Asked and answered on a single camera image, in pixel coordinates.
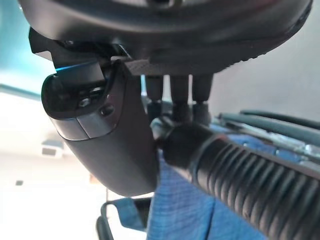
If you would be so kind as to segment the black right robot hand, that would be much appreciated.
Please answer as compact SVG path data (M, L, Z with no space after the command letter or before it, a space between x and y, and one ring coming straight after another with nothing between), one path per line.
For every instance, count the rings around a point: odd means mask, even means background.
M52 61L41 101L58 134L108 189L153 192L158 154L150 116L161 78L197 79L282 45L304 25L310 0L21 0L31 51ZM146 113L141 76L149 81Z

